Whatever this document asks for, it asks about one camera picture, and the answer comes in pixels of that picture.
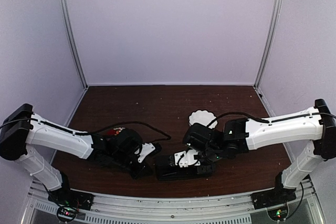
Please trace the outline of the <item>black zip tool case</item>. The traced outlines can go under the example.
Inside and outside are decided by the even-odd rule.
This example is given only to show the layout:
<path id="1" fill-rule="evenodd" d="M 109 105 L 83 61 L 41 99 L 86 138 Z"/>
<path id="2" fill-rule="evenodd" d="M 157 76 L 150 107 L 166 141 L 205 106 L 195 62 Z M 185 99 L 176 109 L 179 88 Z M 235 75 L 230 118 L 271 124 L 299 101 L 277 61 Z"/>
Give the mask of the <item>black zip tool case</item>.
<path id="1" fill-rule="evenodd" d="M 159 181 L 176 181 L 207 178 L 215 171 L 214 164 L 180 168 L 174 165 L 173 155 L 159 156 L 154 160 L 155 174 Z"/>

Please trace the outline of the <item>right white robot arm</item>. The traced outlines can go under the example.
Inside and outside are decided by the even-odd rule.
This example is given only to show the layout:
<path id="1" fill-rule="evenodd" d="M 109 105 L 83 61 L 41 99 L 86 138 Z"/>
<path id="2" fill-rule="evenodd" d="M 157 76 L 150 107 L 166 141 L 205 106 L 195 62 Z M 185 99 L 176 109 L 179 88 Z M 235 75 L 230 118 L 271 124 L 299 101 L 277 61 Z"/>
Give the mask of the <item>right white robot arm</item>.
<path id="1" fill-rule="evenodd" d="M 223 158 L 259 148 L 307 140 L 308 144 L 293 164 L 280 173 L 280 184 L 269 192 L 272 203 L 279 204 L 289 190 L 312 172 L 322 161 L 335 158 L 335 115 L 323 99 L 303 111 L 272 118 L 256 118 L 244 112 L 219 116 L 197 110 L 189 116 L 189 129 L 183 138 L 186 151 L 169 157 L 174 168 L 200 168 Z"/>

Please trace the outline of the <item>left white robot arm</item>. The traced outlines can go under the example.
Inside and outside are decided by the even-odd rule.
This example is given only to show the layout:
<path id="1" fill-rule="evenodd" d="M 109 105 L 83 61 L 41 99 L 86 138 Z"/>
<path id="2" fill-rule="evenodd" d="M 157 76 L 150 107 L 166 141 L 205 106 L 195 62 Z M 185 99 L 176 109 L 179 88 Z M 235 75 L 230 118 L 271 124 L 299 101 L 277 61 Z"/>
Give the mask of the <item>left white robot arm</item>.
<path id="1" fill-rule="evenodd" d="M 160 144 L 143 142 L 135 130 L 124 128 L 123 124 L 110 129 L 110 135 L 76 131 L 49 122 L 25 103 L 1 125 L 1 157 L 20 163 L 49 191 L 55 191 L 64 205 L 71 205 L 76 197 L 67 185 L 67 176 L 46 162 L 34 147 L 52 148 L 102 167 L 118 166 L 133 179 L 151 175 L 145 159 L 159 153 Z"/>

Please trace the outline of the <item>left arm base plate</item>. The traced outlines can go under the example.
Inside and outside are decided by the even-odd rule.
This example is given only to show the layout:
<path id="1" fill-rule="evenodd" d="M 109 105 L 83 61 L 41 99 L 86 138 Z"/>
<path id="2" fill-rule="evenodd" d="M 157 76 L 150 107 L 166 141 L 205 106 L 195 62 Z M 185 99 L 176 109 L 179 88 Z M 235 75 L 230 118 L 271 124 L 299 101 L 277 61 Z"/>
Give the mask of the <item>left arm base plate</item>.
<path id="1" fill-rule="evenodd" d="M 75 190 L 55 190 L 47 191 L 48 200 L 57 206 L 66 206 L 73 209 L 90 210 L 94 195 Z"/>

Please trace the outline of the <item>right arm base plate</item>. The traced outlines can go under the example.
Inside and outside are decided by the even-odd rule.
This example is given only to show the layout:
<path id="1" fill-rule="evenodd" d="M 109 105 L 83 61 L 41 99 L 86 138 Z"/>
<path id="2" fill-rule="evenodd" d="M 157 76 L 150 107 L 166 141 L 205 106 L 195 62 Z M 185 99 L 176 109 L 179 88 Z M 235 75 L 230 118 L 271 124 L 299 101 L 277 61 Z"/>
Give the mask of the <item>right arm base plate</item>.
<path id="1" fill-rule="evenodd" d="M 251 199 L 255 210 L 269 208 L 295 200 L 296 190 L 284 189 L 276 191 L 275 189 L 270 189 L 251 194 Z"/>

